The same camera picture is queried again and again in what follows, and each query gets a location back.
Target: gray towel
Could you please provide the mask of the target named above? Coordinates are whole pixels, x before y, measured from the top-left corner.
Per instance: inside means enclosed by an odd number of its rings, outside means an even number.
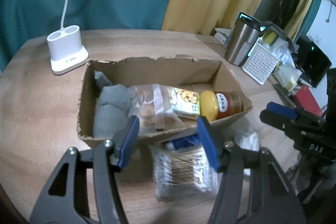
[[[96,80],[96,84],[100,91],[105,86],[113,85],[112,82],[101,71],[94,71],[94,79]]]
[[[132,98],[123,85],[105,86],[100,93],[98,107],[112,105],[128,114]]]
[[[94,117],[92,135],[94,138],[112,138],[126,127],[127,122],[128,117],[122,110],[111,105],[101,106]]]

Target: white tissue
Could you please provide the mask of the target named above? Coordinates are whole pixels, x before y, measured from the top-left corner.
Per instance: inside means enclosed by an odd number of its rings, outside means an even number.
[[[259,151],[259,137],[256,132],[248,133],[244,131],[237,131],[235,133],[235,143],[239,145],[240,148]],[[251,170],[244,169],[244,175],[250,176]]]

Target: blue gripper pad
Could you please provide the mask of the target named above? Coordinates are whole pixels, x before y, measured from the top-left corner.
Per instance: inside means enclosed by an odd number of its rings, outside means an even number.
[[[112,140],[115,143],[113,157],[117,160],[117,167],[121,171],[127,166],[128,160],[133,153],[140,129],[139,118],[132,116],[125,132],[117,132]]]
[[[219,158],[223,154],[223,140],[221,134],[214,130],[205,117],[197,119],[197,131],[209,165],[219,172],[221,163]]]
[[[282,106],[275,102],[269,102],[266,106],[266,109],[281,116],[287,117],[291,120],[297,119],[297,114],[295,113],[295,110],[293,108]]]

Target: bag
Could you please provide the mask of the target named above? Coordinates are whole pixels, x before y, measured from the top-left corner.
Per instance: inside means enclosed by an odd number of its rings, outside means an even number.
[[[180,117],[197,119],[198,93],[165,85],[136,85],[128,89],[132,97],[129,116],[140,120],[140,135],[184,128]]]
[[[197,193],[215,198],[217,173],[209,166],[202,145],[169,151],[150,146],[153,157],[153,177],[158,200],[171,201]]]

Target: packaged food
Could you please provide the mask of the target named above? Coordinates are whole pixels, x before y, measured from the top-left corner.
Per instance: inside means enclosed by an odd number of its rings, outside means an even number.
[[[185,127],[179,117],[197,119],[199,94],[165,85],[136,85],[128,89],[132,97],[129,115],[140,119],[140,133]]]
[[[179,117],[197,119],[200,115],[200,97],[197,92],[167,86],[172,110]]]
[[[153,133],[185,127],[185,124],[172,110],[168,90],[163,85],[137,85],[128,89],[132,97],[129,116],[136,115],[140,120],[140,133]]]
[[[242,101],[235,92],[203,91],[199,96],[201,115],[209,122],[243,111]]]

